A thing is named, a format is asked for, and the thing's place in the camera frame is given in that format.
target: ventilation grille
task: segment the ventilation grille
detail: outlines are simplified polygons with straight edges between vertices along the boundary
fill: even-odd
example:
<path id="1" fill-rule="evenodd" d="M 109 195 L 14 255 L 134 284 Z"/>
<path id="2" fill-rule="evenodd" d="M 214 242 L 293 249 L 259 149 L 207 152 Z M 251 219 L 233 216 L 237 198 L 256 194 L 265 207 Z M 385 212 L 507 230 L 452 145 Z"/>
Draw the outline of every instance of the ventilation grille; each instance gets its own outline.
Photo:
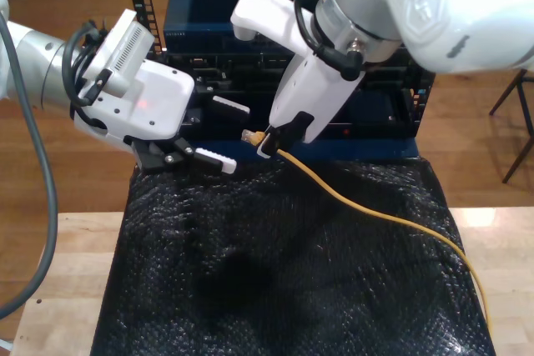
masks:
<path id="1" fill-rule="evenodd" d="M 141 38 L 141 33 L 141 28 L 135 28 L 135 31 L 133 31 L 133 35 L 128 41 L 126 48 L 124 48 L 123 54 L 120 55 L 120 58 L 118 58 L 117 62 L 115 63 L 115 69 L 117 71 L 120 71 L 123 65 L 126 63 L 129 54 L 134 49 L 135 43 L 139 38 Z"/>

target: black bubble wrap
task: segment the black bubble wrap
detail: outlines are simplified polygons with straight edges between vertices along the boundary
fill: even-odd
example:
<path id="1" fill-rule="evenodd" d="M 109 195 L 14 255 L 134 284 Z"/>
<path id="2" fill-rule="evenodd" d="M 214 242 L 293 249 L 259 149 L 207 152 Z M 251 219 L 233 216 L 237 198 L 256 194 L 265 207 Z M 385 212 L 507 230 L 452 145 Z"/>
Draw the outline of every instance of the black bubble wrap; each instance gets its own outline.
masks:
<path id="1" fill-rule="evenodd" d="M 427 161 L 310 166 L 348 198 L 460 243 Z M 223 177 L 135 171 L 91 354 L 495 351 L 446 245 L 274 161 Z"/>

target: chair leg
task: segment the chair leg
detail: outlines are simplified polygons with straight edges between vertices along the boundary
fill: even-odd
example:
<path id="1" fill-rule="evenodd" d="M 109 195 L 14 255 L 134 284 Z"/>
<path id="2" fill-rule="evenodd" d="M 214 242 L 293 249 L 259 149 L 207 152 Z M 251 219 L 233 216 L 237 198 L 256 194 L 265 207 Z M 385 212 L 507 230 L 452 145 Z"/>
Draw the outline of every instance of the chair leg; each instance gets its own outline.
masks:
<path id="1" fill-rule="evenodd" d="M 531 113 L 528 110 L 528 103 L 525 98 L 525 91 L 523 91 L 523 84 L 517 84 L 517 94 L 519 95 L 519 101 L 521 102 L 521 109 L 523 110 L 523 117 L 525 117 L 526 130 L 530 136 L 534 136 L 534 127 L 532 126 Z"/>
<path id="2" fill-rule="evenodd" d="M 525 76 L 526 70 L 521 70 L 517 75 L 514 77 L 514 79 L 511 81 L 510 85 L 508 85 L 508 88 L 506 88 L 506 91 L 501 95 L 499 100 L 497 100 L 497 103 L 495 103 L 495 106 L 493 106 L 493 109 L 490 111 L 490 116 L 493 115 L 493 113 L 502 105 L 502 103 L 508 98 L 508 95 L 511 93 L 511 91 L 514 90 L 516 85 L 521 82 L 521 79 Z"/>
<path id="3" fill-rule="evenodd" d="M 510 179 L 512 174 L 517 170 L 517 168 L 519 167 L 521 162 L 525 159 L 527 154 L 530 152 L 530 150 L 532 149 L 532 146 L 534 146 L 534 136 L 528 138 L 528 142 L 526 143 L 524 148 L 521 150 L 521 152 L 519 153 L 519 156 L 517 156 L 516 158 L 516 161 L 512 164 L 512 166 L 510 167 L 510 170 L 508 170 L 508 173 L 506 173 L 506 176 L 502 180 L 503 183 L 508 183 L 508 180 Z"/>

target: wooden table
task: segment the wooden table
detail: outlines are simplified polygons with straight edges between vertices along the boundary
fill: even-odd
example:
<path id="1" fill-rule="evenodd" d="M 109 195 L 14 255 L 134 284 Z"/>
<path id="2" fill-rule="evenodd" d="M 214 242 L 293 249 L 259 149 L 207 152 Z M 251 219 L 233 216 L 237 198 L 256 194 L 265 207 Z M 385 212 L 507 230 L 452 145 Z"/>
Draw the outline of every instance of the wooden table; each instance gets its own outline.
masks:
<path id="1" fill-rule="evenodd" d="M 499 356 L 534 354 L 534 208 L 453 208 L 481 276 Z M 121 213 L 60 214 L 48 276 L 26 303 L 13 356 L 89 355 Z"/>

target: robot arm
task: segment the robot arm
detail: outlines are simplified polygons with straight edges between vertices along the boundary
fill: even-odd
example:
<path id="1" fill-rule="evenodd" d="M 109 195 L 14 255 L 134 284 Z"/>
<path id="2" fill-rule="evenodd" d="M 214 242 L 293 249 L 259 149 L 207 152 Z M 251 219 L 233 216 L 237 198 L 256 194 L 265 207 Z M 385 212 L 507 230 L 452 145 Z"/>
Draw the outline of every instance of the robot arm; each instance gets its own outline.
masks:
<path id="1" fill-rule="evenodd" d="M 356 51 L 367 63 L 385 61 L 404 42 L 435 73 L 534 64 L 534 0 L 319 0 L 304 17 L 318 43 L 342 54 Z M 239 0 L 232 23 L 239 39 L 259 32 L 295 52 L 258 153 L 313 141 L 359 80 L 343 79 L 307 46 L 290 0 Z"/>
<path id="2" fill-rule="evenodd" d="M 154 37 L 134 18 L 135 12 L 124 11 L 83 73 L 83 87 L 74 94 L 85 104 L 81 108 L 72 106 L 63 76 L 64 62 L 69 68 L 78 50 L 63 60 L 68 46 L 62 40 L 8 22 L 30 103 L 70 116 L 80 131 L 133 153 L 147 172 L 192 163 L 210 172 L 232 173 L 233 159 L 195 148 L 179 136 L 195 82 L 186 73 L 144 58 Z M 5 47 L 0 49 L 1 98 L 18 99 Z"/>

